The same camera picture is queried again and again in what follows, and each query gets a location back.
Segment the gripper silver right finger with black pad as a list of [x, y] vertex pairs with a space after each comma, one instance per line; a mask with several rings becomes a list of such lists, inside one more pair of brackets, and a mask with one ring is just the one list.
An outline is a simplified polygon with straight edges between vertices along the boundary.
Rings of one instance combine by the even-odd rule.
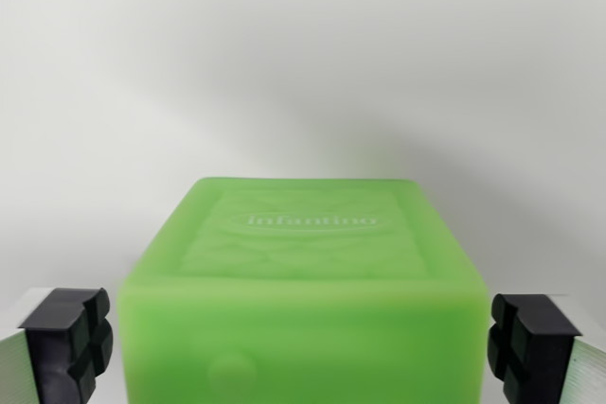
[[496, 294], [488, 363], [510, 403], [603, 403], [605, 327], [561, 294]]

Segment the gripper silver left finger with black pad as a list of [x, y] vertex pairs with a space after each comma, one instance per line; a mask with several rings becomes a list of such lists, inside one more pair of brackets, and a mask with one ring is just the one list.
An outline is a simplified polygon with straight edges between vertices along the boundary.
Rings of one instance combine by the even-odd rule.
[[32, 288], [1, 312], [1, 401], [87, 403], [110, 363], [104, 288]]

